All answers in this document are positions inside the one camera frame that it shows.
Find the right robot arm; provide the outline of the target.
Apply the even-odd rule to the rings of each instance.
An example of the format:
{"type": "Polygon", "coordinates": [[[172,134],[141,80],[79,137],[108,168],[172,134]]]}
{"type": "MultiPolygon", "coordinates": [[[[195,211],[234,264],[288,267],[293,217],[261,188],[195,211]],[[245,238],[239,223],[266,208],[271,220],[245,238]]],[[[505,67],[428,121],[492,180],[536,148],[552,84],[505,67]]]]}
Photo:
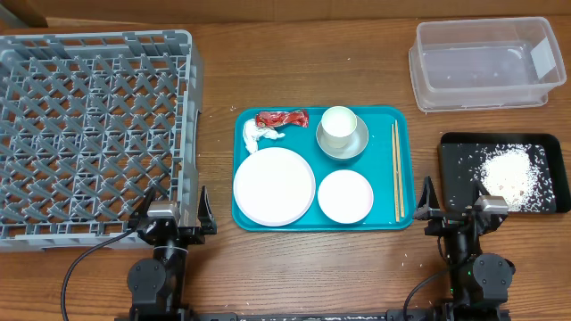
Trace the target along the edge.
{"type": "Polygon", "coordinates": [[[418,284],[403,303],[405,320],[509,320],[501,309],[508,301],[508,289],[515,265],[494,253],[484,253],[480,237],[496,231],[508,217],[509,206],[501,196],[488,193],[482,183],[473,185],[473,203],[459,212],[440,209],[434,185],[426,177],[414,212],[425,220],[425,234],[437,238],[438,251],[446,268],[418,284]],[[429,309],[409,311],[416,292],[434,280],[450,278],[451,297],[429,309]]]}

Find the white paper cup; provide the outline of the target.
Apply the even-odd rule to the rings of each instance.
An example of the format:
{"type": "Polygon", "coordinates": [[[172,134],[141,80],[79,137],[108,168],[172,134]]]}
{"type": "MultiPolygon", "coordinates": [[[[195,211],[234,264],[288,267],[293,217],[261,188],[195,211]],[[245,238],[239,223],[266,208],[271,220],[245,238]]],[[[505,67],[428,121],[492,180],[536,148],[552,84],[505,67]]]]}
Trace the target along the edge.
{"type": "Polygon", "coordinates": [[[357,117],[347,107],[333,106],[323,113],[320,123],[327,144],[333,148],[342,148],[349,143],[350,136],[357,127],[357,117]]]}

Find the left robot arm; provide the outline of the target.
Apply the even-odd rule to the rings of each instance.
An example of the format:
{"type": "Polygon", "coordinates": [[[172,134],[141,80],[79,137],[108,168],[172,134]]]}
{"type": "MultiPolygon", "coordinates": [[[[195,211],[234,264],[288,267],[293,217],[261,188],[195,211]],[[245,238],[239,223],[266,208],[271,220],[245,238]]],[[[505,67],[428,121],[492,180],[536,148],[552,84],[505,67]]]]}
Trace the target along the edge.
{"type": "Polygon", "coordinates": [[[186,257],[190,245],[205,243],[206,235],[217,233],[207,190],[202,188],[197,218],[199,226],[181,226],[178,204],[157,201],[154,189],[129,216],[128,228],[153,247],[150,259],[141,259],[128,272],[132,294],[131,320],[196,320],[182,302],[186,257]]]}

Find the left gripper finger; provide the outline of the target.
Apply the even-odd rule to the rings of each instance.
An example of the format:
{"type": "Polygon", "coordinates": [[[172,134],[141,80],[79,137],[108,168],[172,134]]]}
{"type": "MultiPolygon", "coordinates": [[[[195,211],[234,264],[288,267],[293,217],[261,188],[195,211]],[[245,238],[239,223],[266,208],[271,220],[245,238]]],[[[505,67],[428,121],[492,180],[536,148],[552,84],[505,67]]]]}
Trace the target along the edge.
{"type": "Polygon", "coordinates": [[[209,202],[208,192],[204,185],[200,194],[200,201],[197,210],[197,218],[200,221],[201,227],[215,227],[216,220],[213,217],[211,206],[209,202]]]}
{"type": "Polygon", "coordinates": [[[151,187],[146,193],[145,198],[139,203],[136,209],[130,214],[129,216],[129,223],[139,223],[143,218],[147,218],[148,214],[147,211],[151,203],[155,199],[156,190],[154,187],[151,187]]]}

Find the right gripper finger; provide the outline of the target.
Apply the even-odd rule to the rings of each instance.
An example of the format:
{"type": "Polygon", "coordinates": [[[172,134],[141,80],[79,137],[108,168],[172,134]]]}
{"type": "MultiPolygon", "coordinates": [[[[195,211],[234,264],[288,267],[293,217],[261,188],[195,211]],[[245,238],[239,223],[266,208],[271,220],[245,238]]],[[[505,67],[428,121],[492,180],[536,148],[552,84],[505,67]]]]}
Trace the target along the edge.
{"type": "Polygon", "coordinates": [[[438,211],[440,205],[437,200],[434,184],[430,176],[426,176],[423,182],[422,194],[415,210],[415,218],[431,218],[432,212],[438,211]]]}
{"type": "Polygon", "coordinates": [[[473,204],[482,205],[488,201],[489,196],[490,194],[483,183],[476,179],[473,183],[473,204]]]}

